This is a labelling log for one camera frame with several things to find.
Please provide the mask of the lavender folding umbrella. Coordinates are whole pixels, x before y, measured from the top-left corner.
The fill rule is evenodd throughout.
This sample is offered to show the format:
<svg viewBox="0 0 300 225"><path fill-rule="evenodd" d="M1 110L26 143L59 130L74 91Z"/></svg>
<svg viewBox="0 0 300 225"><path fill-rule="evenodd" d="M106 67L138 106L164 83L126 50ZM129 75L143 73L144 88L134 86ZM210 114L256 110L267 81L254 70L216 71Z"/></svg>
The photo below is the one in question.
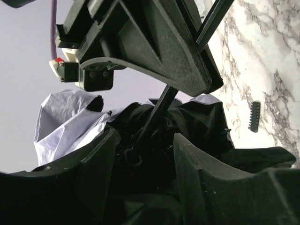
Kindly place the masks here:
<svg viewBox="0 0 300 225"><path fill-rule="evenodd" d="M181 12L181 1L175 1ZM193 38L199 53L204 50L231 5L232 1L230 0L215 1L197 31L196 38ZM162 128L163 117L178 91L166 85L162 96L152 109L147 121L137 131L132 142L125 145L123 149L115 151L107 198L120 196L128 199L133 196L134 192L137 192L137 198L147 198L146 190L153 189L155 184L160 183L163 173L169 178L177 177L173 144L171 149L161 145L157 150L151 148L149 144L153 135ZM210 114L210 118L208 124L204 124L200 128L201 133L195 136L201 144L198 149L219 161L252 174L268 168L280 168L280 164L294 161L294 157L285 150L230 150L228 144L225 143L228 130L214 129L215 126L221 125L221 118L217 115L217 105L208 106L205 111ZM186 130L173 132L169 137L174 139L176 133L180 133L188 139ZM178 201L173 198L163 199L162 203L154 208L154 216L143 219L142 223L154 221L156 224L163 224L165 217L170 218L172 225L183 223L180 199Z"/></svg>

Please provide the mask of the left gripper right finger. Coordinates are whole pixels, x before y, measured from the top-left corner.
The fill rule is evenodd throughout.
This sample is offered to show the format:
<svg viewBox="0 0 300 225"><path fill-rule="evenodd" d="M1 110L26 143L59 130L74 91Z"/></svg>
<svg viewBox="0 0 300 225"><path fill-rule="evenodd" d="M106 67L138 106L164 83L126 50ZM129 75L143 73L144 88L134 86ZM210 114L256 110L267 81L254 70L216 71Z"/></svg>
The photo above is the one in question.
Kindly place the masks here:
<svg viewBox="0 0 300 225"><path fill-rule="evenodd" d="M186 225L297 225L300 172L268 168L252 174L173 140L183 223Z"/></svg>

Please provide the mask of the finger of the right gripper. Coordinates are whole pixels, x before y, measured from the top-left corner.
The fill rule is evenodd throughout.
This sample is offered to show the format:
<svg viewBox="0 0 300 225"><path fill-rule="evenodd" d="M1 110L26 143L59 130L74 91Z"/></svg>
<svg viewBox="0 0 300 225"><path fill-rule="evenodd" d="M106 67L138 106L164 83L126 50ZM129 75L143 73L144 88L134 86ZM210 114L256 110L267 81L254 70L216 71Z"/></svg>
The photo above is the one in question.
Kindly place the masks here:
<svg viewBox="0 0 300 225"><path fill-rule="evenodd" d="M212 89L174 0L75 0L56 26L56 46L75 49L80 69L91 77L131 68L190 96Z"/></svg>
<svg viewBox="0 0 300 225"><path fill-rule="evenodd" d="M185 18L192 37L196 38L196 33L202 25L202 21L195 1L181 0L181 12ZM209 75L211 76L211 86L209 90L217 90L221 88L224 84L223 79L220 76L208 45L206 45L204 50L200 53L200 56L203 59Z"/></svg>

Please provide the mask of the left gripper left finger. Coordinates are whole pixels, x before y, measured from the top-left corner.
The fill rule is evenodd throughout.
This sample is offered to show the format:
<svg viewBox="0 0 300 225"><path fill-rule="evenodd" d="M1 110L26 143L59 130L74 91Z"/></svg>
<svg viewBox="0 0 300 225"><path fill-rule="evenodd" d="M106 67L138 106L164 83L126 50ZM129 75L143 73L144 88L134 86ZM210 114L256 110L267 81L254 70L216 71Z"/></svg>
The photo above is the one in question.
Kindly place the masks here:
<svg viewBox="0 0 300 225"><path fill-rule="evenodd" d="M119 141L119 134L109 129L84 147L31 172L2 173L1 224L99 224Z"/></svg>

